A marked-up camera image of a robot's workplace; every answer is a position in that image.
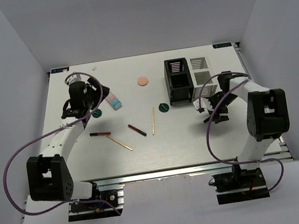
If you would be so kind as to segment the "white pink teal spray bottle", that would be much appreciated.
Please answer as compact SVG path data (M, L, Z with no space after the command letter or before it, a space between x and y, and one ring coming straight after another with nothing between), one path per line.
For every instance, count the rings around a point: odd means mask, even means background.
M109 103L109 105L114 109L114 110L118 110L122 107L122 103L121 101L116 97L116 95L114 95L114 93L112 93L111 91L109 92L109 94L105 97L105 101L107 101L107 103Z

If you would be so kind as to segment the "red black lip gloss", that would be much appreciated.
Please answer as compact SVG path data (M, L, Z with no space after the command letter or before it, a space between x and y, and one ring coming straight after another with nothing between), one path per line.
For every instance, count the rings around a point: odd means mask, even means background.
M96 137L98 137L98 136L110 136L111 132L94 132L94 133L91 132L89 135L90 135L90 137L94 137L94 136L96 136Z

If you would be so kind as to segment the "gold makeup stick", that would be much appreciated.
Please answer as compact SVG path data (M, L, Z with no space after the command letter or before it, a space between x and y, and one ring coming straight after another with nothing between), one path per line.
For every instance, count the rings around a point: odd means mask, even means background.
M152 133L155 135L155 113L154 113L154 107L152 107Z
M126 149L128 149L129 151L133 151L133 149L132 149L130 146L128 146L128 145L126 145L126 144L120 142L119 140L113 138L112 136L110 136L110 135L109 135L109 136L106 135L106 137L107 137L108 139L110 139L111 141L115 142L116 144L122 146L123 148L126 148Z

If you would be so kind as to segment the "red lip gloss tube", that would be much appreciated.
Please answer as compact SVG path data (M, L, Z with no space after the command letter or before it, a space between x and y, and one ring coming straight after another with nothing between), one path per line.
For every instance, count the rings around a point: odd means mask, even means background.
M134 126L131 125L131 124L128 124L127 127L128 127L129 129L135 131L136 133L138 133L138 134L144 136L144 137L147 136L147 133L146 133L146 132L142 131L141 129L139 129L139 128L137 128L137 127L134 127Z

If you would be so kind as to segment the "pink round makeup puff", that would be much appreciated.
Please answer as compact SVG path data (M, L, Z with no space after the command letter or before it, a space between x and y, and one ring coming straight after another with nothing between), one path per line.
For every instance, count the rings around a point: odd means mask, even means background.
M138 77L137 84L139 86L146 86L148 84L148 78L144 76Z

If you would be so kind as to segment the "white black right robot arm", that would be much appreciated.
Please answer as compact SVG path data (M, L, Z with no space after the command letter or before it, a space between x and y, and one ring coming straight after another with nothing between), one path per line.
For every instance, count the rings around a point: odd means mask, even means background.
M240 166L232 173L233 183L245 187L252 181L251 170L260 167L267 149L290 127L286 95L283 89L270 89L256 84L248 74L242 72L224 71L210 77L201 89L213 78L217 78L221 88L220 94L213 99L203 99L200 95L193 102L195 110L210 112L207 125L206 145L210 155L218 162ZM242 152L234 162L222 160L212 152L209 132L212 120L220 109L228 106L236 98L247 103L247 130L249 137Z

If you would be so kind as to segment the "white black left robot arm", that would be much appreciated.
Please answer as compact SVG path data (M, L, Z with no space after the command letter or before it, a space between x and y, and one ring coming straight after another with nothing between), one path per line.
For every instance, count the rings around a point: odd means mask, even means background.
M26 164L30 197L34 201L82 200L90 209L98 207L101 195L91 182L74 181L67 167L67 159L77 138L85 130L89 114L110 89L100 86L94 79L76 81L69 85L70 98L64 103L61 115L62 131L37 157L30 157Z

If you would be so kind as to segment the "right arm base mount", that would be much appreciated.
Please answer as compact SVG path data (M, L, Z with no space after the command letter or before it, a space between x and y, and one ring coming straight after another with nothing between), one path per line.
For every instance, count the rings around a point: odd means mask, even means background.
M215 188L220 205L270 197L265 178L259 168L251 174L239 177L233 172L215 174L208 185Z

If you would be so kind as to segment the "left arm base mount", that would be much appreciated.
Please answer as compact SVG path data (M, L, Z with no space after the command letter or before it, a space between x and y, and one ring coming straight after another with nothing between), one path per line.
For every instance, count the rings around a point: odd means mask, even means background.
M108 217L119 217L123 211L124 191L122 186L99 185L91 182L92 197L80 202L70 203L68 212L69 222L80 222Z

